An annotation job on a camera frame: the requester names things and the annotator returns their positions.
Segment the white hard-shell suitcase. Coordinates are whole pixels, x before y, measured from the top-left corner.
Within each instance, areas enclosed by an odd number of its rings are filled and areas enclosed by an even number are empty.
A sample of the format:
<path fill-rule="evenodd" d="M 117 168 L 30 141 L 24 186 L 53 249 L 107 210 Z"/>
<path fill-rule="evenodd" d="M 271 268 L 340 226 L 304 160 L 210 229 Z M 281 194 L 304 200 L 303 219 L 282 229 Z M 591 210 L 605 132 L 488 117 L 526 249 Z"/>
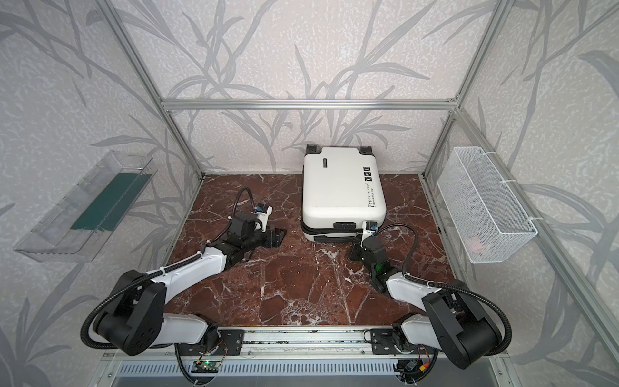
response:
<path fill-rule="evenodd" d="M 369 146 L 308 145 L 302 169 L 301 230 L 313 242 L 349 242 L 385 222 L 377 158 Z"/>

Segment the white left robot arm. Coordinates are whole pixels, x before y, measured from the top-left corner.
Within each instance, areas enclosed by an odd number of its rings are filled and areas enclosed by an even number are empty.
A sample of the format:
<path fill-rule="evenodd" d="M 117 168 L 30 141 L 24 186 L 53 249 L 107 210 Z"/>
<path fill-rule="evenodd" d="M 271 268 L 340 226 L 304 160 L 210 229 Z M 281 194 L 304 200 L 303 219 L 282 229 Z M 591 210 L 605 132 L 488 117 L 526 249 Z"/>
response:
<path fill-rule="evenodd" d="M 254 204 L 249 212 L 235 211 L 222 234 L 192 256 L 147 273 L 125 272 L 111 294 L 85 318 L 82 343 L 93 349 L 119 349 L 129 356 L 181 344 L 215 350 L 221 340 L 216 323 L 196 314 L 170 314 L 165 307 L 257 248 L 280 247 L 286 231 L 269 226 L 271 214 L 272 207 L 263 203 Z"/>

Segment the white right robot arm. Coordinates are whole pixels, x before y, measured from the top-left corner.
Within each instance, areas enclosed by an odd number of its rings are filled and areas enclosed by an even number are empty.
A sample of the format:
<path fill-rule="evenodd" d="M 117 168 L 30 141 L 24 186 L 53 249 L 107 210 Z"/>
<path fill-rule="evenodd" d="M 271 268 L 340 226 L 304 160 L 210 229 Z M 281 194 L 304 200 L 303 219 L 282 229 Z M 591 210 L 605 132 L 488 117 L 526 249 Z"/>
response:
<path fill-rule="evenodd" d="M 364 221 L 354 240 L 350 259 L 369 271 L 369 283 L 378 293 L 408 303 L 425 312 L 408 314 L 394 322 L 376 353 L 411 354 L 418 347 L 443 352 L 460 369 L 482 356 L 494 356 L 511 344 L 513 330 L 506 314 L 488 298 L 475 293 L 464 282 L 433 282 L 408 274 L 388 260 L 379 238 L 387 226 Z"/>

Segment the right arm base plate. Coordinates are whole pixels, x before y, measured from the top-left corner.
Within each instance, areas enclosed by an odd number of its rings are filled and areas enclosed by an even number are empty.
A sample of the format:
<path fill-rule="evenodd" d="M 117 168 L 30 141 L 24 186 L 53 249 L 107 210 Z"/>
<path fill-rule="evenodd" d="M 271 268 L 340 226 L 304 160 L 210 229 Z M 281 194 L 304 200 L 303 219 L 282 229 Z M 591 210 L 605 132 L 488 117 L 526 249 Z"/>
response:
<path fill-rule="evenodd" d="M 392 328 L 374 328 L 369 331 L 372 354 L 375 356 L 399 355 Z"/>

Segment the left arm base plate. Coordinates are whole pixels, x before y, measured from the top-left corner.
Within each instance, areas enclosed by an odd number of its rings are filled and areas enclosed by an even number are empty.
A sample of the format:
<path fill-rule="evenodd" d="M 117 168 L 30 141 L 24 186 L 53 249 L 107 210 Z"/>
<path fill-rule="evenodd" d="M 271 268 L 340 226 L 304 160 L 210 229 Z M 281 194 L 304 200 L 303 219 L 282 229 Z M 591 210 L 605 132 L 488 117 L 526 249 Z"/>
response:
<path fill-rule="evenodd" d="M 208 331 L 204 354 L 207 356 L 239 356 L 243 347 L 244 334 L 243 329 Z"/>

